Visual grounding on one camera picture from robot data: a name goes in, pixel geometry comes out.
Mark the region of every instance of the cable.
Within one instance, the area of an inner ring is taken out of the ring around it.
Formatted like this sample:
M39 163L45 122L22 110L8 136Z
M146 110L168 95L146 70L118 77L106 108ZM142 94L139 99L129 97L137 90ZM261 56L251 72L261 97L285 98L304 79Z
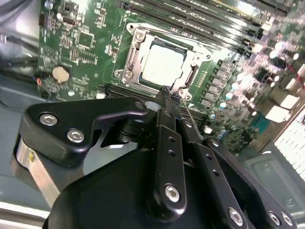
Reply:
M0 61L0 69L10 67L36 67L38 65L38 57L21 57L8 61Z
M5 4L0 5L0 16L12 12L14 9L18 8L27 0L10 0Z
M21 81L24 83L36 84L35 81L33 81L32 77L15 71L0 69L0 75L13 78L14 80Z
M30 43L27 43L27 42L23 41L20 38L17 38L17 37L14 37L14 36L8 36L6 38L6 41L14 43L14 44L17 44L17 45L20 45L20 46L26 48L27 50L29 50L29 51L31 51L33 53L38 53L39 52L39 48L38 47L35 47L34 45L32 45Z
M8 16L3 21L0 21L0 27L4 27L7 24L10 24L11 22L15 21L19 15L33 2L33 0L26 0L22 5L18 6L16 9L14 9L10 16Z

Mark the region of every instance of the green circuit board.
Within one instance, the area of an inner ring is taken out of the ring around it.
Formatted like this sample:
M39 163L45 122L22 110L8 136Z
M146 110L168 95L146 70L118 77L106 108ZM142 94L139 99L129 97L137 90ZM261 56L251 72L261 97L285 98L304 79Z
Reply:
M148 23L201 42L212 54L210 61L200 65L188 90L191 97L185 103L195 113L207 117L211 112L215 114L210 122L212 134L217 136L219 130L225 128L222 139L231 150L240 148L239 139L244 130L258 127L254 122L264 123L258 128L259 132L270 123L261 116L252 117L243 104L245 91L254 96L254 103L267 99L272 91L254 77L258 70L277 71L281 79L293 77L293 74L270 66L267 55L241 53L240 48L246 50L244 40L263 47L284 41L285 48L291 51L299 50L305 43L302 31L305 22L299 19L305 10L302 1L281 2L283 9L289 9L288 16L283 16L237 0L75 0L77 15L74 21L68 22L62 20L62 15L58 16L67 2L70 1L53 0L51 9L45 8L44 1L41 3L38 71L51 73L56 66L71 71L66 83L58 83L52 76L42 81L57 99L95 99L99 88L109 83L153 98L154 93L130 87L114 75L116 70L124 68L132 42L133 36L126 26ZM257 28L270 20L271 29L258 38ZM211 84L218 77L222 62L229 65L228 75ZM244 78L238 80L238 88L232 91L232 83L237 82L239 73ZM213 97L208 97L215 87ZM229 100L225 97L228 91L233 94ZM220 107L223 102L226 102L225 109Z

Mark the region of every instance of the black metal bracket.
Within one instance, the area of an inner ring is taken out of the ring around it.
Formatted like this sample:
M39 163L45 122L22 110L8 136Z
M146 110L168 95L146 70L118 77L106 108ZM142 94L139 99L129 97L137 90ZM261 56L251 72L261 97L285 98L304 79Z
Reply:
M92 147L94 130L147 113L134 97L36 104L25 111L19 134L28 147L61 166L74 167Z
M248 222L256 228L291 229L297 228L289 212L242 166L239 161L218 141L205 140L215 153L232 187L242 190L243 211Z
M161 221L174 221L186 210L186 190L182 140L176 132L176 118L169 90L162 88L155 98L161 106L147 126L151 138L144 146L153 149L155 158L148 208Z
M213 151L201 144L201 140L193 124L186 120L179 121L183 143L183 151L189 157L208 184L210 196L216 206L215 213L223 228L247 229L248 223L239 204L225 178L225 175Z

